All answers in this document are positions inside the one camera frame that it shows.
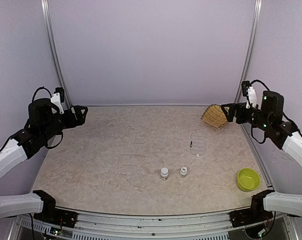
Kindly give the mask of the clear plastic pill organizer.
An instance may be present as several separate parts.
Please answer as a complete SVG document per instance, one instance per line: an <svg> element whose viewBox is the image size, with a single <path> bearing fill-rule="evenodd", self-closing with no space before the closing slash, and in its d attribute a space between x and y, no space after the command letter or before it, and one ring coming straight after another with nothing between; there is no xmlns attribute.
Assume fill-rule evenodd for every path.
<svg viewBox="0 0 302 240"><path fill-rule="evenodd" d="M190 139L190 153L193 157L199 154L198 158L203 158L205 155L205 138L201 134L193 133Z"/></svg>

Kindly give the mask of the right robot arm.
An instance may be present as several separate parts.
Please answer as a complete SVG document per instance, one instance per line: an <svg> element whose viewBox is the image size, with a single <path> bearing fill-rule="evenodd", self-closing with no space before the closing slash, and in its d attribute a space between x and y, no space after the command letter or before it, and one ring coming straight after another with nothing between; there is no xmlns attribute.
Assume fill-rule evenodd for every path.
<svg viewBox="0 0 302 240"><path fill-rule="evenodd" d="M295 123L283 121L283 105L282 95L264 91L259 109L248 102L224 104L221 109L228 122L249 123L262 130L265 138L302 167L302 134ZM266 212L272 211L302 218L302 194L262 191L252 197L246 216L251 222L257 222Z"/></svg>

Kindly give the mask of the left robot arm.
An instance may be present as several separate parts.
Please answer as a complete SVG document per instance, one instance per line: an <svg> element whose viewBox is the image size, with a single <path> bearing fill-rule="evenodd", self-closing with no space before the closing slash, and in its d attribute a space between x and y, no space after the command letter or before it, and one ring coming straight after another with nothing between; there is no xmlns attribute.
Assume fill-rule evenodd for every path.
<svg viewBox="0 0 302 240"><path fill-rule="evenodd" d="M32 101L25 127L8 137L0 148L0 179L17 165L30 160L41 148L50 150L49 140L63 130L81 126L86 121L88 108L77 105L63 110L49 98ZM56 200L42 190L28 194L0 196L0 219L24 214L40 214L49 222L61 217Z"/></svg>

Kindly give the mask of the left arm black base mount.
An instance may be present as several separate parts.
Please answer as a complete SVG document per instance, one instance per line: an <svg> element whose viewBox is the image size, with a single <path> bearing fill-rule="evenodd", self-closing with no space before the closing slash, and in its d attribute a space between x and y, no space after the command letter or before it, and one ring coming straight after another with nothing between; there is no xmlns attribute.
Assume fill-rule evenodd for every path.
<svg viewBox="0 0 302 240"><path fill-rule="evenodd" d="M63 210L52 206L45 206L34 218L60 227L74 228L78 214L74 211Z"/></svg>

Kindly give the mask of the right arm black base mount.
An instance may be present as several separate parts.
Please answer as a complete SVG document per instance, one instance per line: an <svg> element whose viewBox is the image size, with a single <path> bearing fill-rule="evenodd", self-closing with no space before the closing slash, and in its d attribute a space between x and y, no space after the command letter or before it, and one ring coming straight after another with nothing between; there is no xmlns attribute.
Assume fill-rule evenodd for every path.
<svg viewBox="0 0 302 240"><path fill-rule="evenodd" d="M245 225L251 225L254 223L262 222L265 220L271 220L273 218L273 213L263 211L254 212L251 208L241 209L231 211L229 213L230 221L233 228L242 227Z"/></svg>

